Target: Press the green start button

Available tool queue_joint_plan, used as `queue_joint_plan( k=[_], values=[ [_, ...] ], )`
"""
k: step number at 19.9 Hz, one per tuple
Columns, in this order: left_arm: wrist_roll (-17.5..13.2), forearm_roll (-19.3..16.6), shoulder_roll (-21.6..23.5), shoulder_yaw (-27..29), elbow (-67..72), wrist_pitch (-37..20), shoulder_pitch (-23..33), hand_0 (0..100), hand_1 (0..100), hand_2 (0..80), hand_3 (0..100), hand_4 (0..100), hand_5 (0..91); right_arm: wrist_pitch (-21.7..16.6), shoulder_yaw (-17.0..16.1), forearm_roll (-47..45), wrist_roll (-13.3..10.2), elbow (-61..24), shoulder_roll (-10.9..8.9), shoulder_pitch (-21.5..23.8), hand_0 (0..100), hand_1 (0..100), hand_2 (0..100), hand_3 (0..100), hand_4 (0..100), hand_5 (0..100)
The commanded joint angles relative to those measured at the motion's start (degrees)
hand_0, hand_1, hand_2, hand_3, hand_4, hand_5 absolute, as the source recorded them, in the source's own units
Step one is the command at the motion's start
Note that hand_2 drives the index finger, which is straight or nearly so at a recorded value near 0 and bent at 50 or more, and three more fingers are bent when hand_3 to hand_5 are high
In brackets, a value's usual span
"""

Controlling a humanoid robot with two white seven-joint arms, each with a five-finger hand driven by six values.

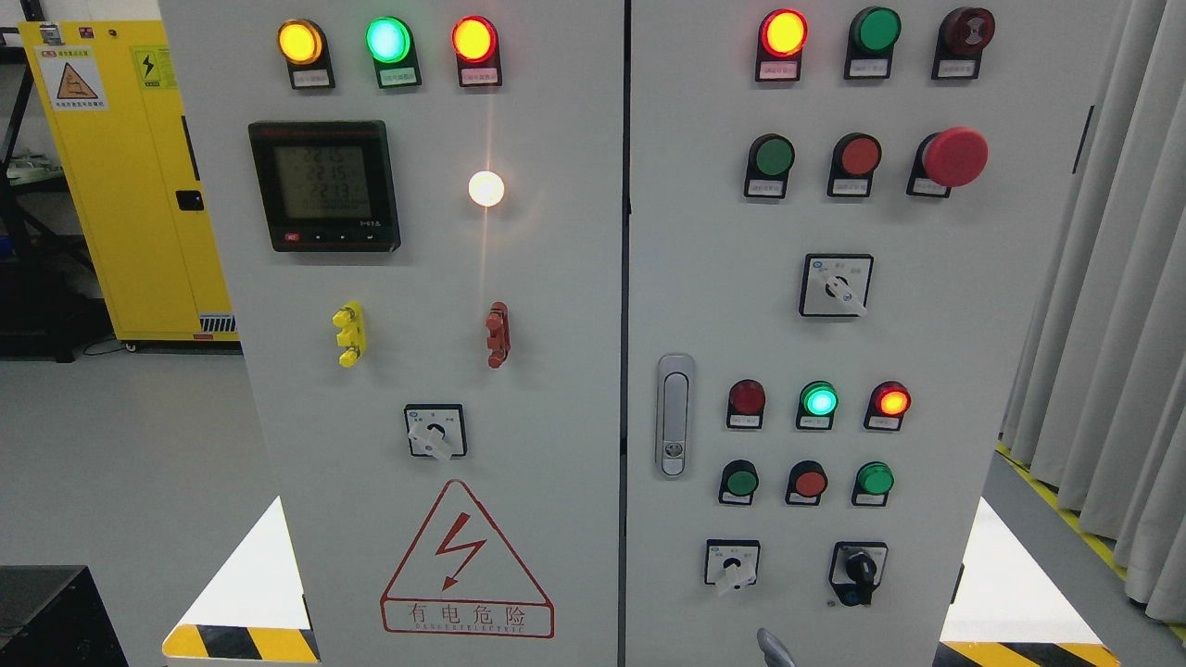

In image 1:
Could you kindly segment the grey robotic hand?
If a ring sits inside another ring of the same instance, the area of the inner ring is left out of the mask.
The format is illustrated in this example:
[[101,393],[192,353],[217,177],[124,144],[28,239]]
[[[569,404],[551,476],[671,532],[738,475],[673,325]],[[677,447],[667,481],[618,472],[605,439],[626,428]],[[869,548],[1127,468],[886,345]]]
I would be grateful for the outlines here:
[[759,628],[755,634],[755,640],[759,650],[763,654],[763,661],[765,661],[769,667],[796,667],[797,663],[789,653],[788,646],[785,646],[774,633],[770,633],[766,628]]

